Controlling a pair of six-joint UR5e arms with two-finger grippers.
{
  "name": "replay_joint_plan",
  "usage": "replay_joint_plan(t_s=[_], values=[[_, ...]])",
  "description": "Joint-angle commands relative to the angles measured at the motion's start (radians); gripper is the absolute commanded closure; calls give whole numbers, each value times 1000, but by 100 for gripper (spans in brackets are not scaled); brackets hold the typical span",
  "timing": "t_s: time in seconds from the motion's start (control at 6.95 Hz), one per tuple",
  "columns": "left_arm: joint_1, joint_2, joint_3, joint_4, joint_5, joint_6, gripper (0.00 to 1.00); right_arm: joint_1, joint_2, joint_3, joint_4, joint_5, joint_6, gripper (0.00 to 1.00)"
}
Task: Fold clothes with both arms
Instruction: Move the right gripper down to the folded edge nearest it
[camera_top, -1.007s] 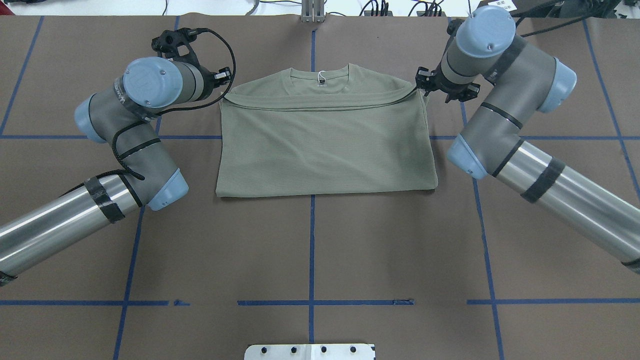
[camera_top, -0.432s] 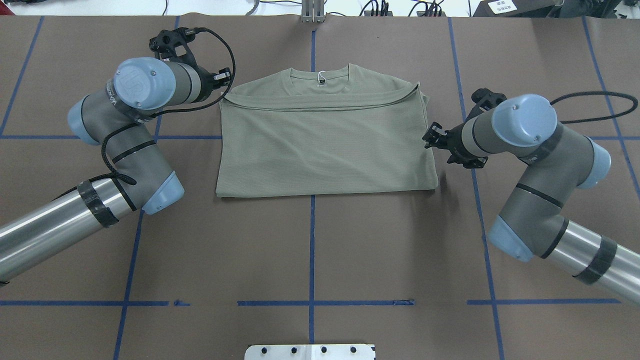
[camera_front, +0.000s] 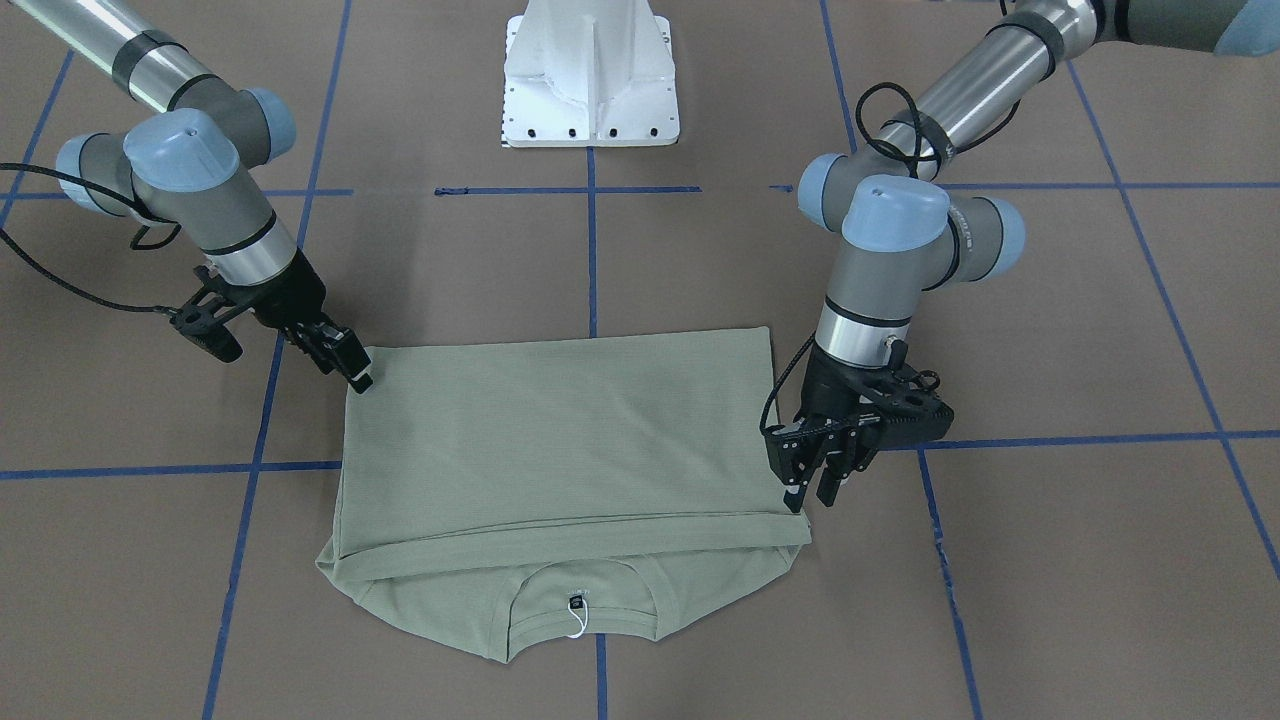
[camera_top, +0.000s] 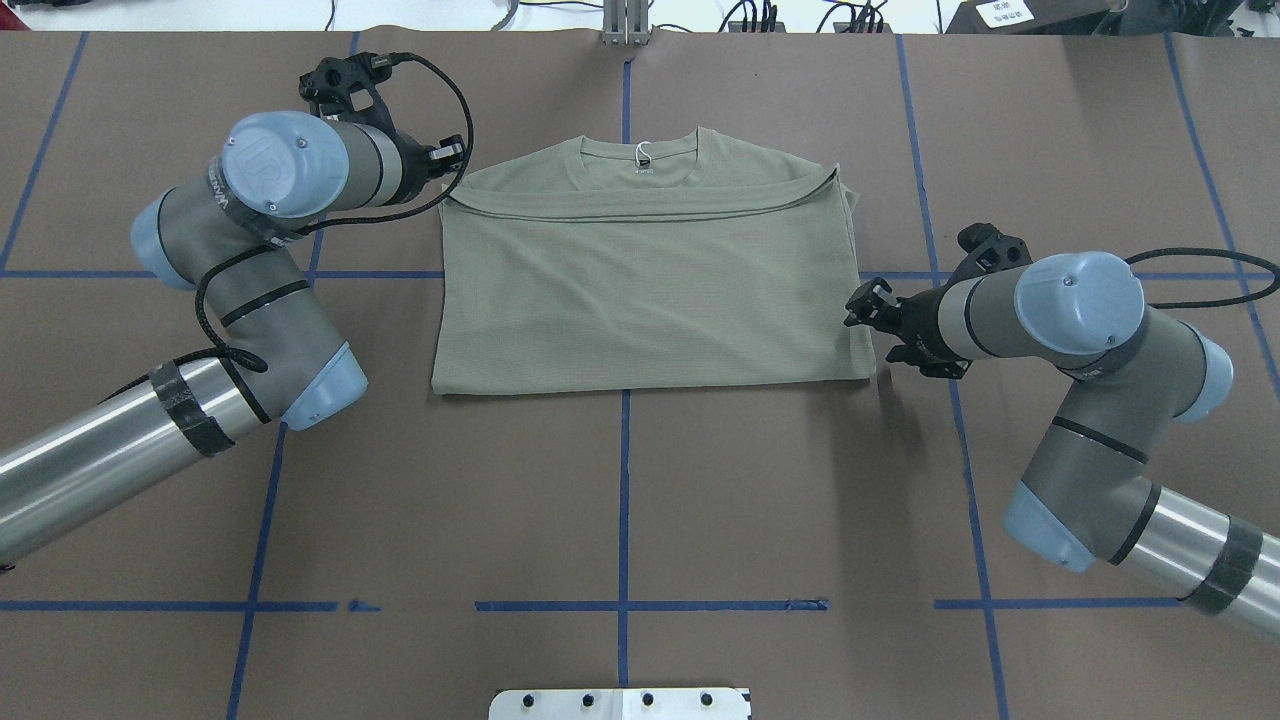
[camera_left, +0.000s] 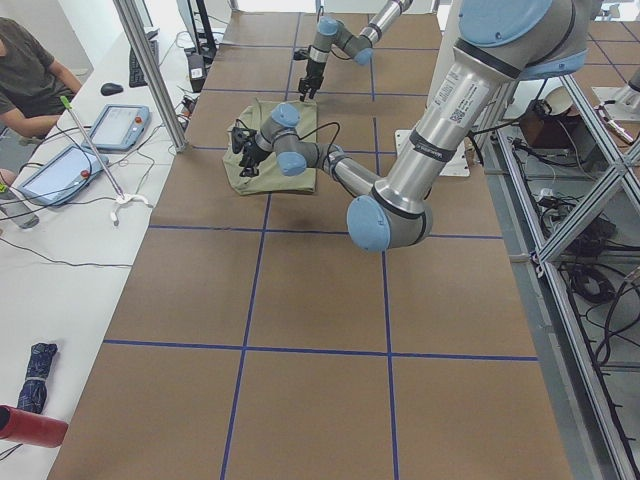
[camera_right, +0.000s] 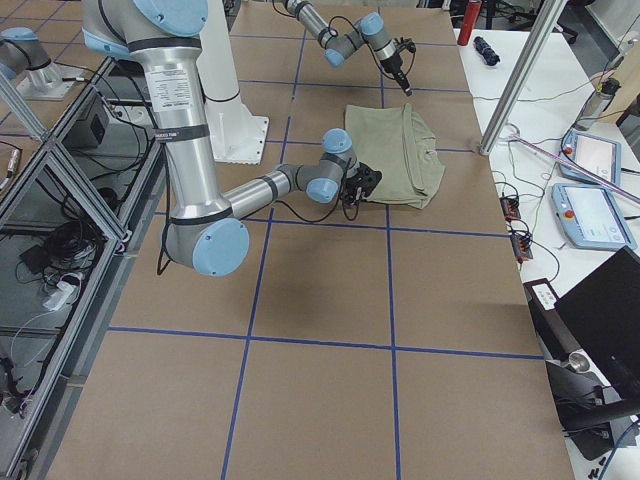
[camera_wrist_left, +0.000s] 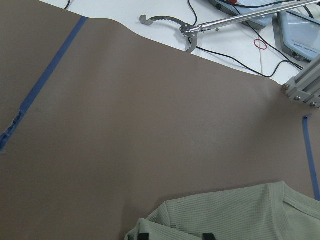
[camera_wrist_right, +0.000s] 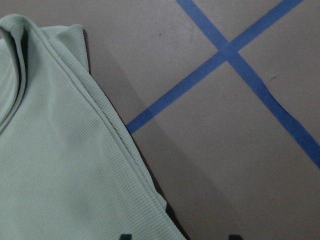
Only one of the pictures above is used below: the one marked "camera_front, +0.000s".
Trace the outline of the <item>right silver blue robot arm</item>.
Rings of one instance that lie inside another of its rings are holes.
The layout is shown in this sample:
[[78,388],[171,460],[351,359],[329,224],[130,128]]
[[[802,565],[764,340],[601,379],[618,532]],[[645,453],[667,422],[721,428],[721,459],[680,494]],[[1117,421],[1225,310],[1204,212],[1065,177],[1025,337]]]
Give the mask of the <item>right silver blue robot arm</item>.
[[324,313],[326,290],[251,170],[296,141],[289,108],[265,88],[237,90],[183,44],[122,1],[22,1],[19,9],[109,74],[154,115],[124,135],[70,138],[47,170],[78,206],[142,231],[187,233],[205,261],[178,307],[142,305],[223,363],[241,356],[228,323],[252,315],[355,392],[372,378],[349,328]]

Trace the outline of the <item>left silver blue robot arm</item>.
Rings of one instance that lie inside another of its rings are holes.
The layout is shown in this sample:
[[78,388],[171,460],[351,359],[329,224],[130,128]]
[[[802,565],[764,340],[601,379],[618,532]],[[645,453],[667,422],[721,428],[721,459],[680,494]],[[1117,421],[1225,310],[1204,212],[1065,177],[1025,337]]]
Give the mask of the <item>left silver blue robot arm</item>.
[[954,410],[940,377],[908,363],[922,295],[1007,272],[1027,227],[1010,204],[961,199],[938,184],[964,152],[997,135],[1041,82],[1097,44],[1125,42],[1219,56],[1277,50],[1275,1],[1018,1],[923,95],[882,82],[902,108],[870,132],[861,106],[855,154],[814,159],[796,187],[800,213],[841,245],[815,332],[794,356],[805,366],[799,409],[762,420],[783,502],[831,506],[850,475],[884,448],[942,439]]

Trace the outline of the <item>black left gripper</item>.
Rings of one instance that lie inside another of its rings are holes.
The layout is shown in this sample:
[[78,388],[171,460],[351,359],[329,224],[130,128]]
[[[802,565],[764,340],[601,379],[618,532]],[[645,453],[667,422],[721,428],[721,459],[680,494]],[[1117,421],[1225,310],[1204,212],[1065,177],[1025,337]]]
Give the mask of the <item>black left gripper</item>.
[[938,375],[908,365],[905,341],[891,340],[886,348],[887,365],[859,368],[809,340],[774,383],[768,405],[801,357],[808,357],[792,421],[762,428],[771,468],[785,487],[783,503],[792,514],[801,512],[822,462],[817,498],[832,507],[850,475],[864,471],[878,451],[942,439],[950,430],[955,413],[938,395]]

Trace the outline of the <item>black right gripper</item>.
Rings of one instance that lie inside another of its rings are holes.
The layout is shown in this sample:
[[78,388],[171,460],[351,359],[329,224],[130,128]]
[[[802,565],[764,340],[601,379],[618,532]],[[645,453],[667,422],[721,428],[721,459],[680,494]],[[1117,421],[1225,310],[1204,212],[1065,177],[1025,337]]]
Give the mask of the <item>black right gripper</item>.
[[170,324],[216,360],[233,363],[242,355],[227,324],[250,313],[260,324],[300,345],[320,373],[338,372],[356,393],[372,386],[366,348],[351,328],[329,322],[323,311],[326,288],[302,251],[261,284],[232,284],[207,266],[196,266],[195,274],[202,284],[170,316]]

